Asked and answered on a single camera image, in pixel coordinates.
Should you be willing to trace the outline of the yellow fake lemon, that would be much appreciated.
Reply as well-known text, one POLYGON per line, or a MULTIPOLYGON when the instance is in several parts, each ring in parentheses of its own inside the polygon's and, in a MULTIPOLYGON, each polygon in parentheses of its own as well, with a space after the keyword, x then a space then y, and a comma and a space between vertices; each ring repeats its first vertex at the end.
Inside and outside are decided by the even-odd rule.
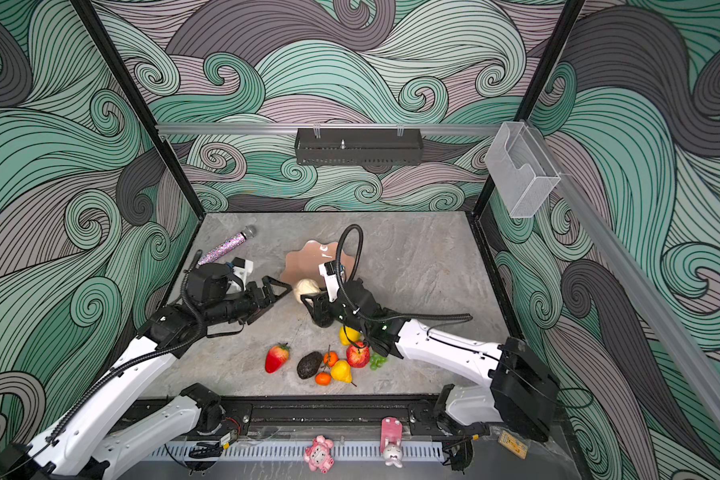
POLYGON ((347 326, 341 326, 339 328, 339 340, 343 346, 349 346, 353 343, 358 343, 361 339, 361 332, 347 326))

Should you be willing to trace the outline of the pink scalloped fruit bowl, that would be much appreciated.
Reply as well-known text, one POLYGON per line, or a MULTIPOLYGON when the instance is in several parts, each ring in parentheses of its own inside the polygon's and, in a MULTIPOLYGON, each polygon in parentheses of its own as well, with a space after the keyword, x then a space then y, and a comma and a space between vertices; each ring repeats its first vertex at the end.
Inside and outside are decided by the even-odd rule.
POLYGON ((309 240, 300 250, 288 252, 285 256, 285 269, 279 280, 291 286, 300 280, 309 279, 319 287, 325 286, 325 280, 319 272, 319 267, 335 259, 337 242, 322 244, 316 240, 309 240))

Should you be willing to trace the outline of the beige fake pear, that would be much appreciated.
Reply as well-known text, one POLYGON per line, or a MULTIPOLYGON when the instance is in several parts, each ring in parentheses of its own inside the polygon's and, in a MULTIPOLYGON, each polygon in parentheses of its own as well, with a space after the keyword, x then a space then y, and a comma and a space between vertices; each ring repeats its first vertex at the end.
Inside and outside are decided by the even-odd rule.
POLYGON ((313 305, 314 301, 322 294, 318 283, 312 279, 301 279, 293 287, 293 295, 297 302, 313 305))

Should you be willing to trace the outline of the red fake strawberry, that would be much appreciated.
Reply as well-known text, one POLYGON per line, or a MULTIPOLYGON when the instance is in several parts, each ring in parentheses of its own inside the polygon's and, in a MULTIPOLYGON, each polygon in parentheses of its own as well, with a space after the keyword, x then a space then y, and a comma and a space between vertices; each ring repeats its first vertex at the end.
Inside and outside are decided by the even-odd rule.
POLYGON ((265 372, 272 374, 279 370, 290 358, 290 347, 287 343, 272 346, 265 358, 265 372))

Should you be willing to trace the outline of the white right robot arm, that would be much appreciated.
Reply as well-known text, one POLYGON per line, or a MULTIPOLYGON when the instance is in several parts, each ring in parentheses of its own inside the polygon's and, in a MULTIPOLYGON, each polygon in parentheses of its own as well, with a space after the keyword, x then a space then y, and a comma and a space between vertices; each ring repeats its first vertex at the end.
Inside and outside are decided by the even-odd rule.
POLYGON ((360 332, 364 350, 425 362, 471 381, 469 387, 442 390, 436 416, 447 427, 502 422, 527 439, 548 440, 560 381, 524 341, 483 342, 438 330, 434 322, 468 322, 472 317, 396 312, 382 307, 359 280, 329 281, 325 289, 297 297, 315 321, 338 322, 360 332))

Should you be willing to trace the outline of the dark fake avocado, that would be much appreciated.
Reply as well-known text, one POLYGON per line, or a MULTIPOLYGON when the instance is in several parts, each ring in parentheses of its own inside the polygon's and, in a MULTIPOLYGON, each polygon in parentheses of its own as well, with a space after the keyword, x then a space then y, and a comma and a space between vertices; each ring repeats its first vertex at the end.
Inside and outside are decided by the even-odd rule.
POLYGON ((324 355, 319 351, 313 351, 302 357, 297 364, 297 375, 300 379, 306 380, 314 377, 323 365, 324 355))

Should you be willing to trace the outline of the red fake apple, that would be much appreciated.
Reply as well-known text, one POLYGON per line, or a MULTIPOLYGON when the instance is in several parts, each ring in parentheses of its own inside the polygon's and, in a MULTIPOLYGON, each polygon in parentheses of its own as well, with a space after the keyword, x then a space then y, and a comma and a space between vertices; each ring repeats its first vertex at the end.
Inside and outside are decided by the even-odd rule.
POLYGON ((351 344, 346 350, 346 361, 352 368, 363 368, 371 359, 371 350, 365 342, 351 344))

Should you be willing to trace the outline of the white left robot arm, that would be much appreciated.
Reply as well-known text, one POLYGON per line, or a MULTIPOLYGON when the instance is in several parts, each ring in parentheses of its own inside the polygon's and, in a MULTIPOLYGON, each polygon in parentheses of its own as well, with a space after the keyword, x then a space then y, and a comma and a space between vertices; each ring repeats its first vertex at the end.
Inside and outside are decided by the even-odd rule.
POLYGON ((59 420, 31 441, 0 453, 0 478, 117 479, 191 432, 218 437, 218 448, 225 449, 238 430, 227 419, 220 396, 199 383, 134 424, 122 430, 115 426, 155 379, 209 337, 209 327, 245 327, 291 292, 289 284, 270 276, 249 281, 252 270, 252 263, 240 258, 191 266, 180 300, 155 312, 59 420))

